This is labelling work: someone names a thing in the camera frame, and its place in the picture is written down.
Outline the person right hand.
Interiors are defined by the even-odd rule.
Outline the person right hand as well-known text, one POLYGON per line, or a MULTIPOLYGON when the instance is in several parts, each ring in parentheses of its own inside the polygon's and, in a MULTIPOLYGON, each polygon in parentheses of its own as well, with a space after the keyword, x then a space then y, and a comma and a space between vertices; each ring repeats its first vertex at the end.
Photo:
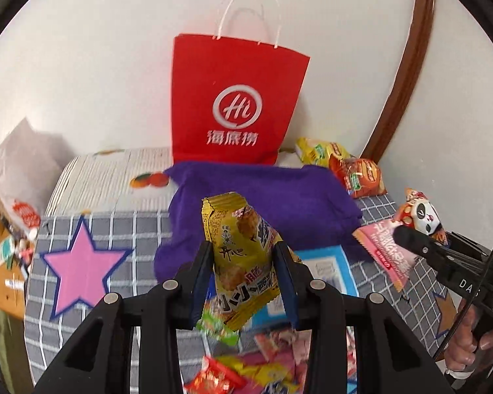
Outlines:
POLYGON ((476 340, 473 336, 475 322, 477 308, 471 305, 444 351, 447 372, 463 372, 474 364, 479 353, 483 353, 483 356, 477 371, 493 365, 493 330, 484 334, 481 340, 476 340))

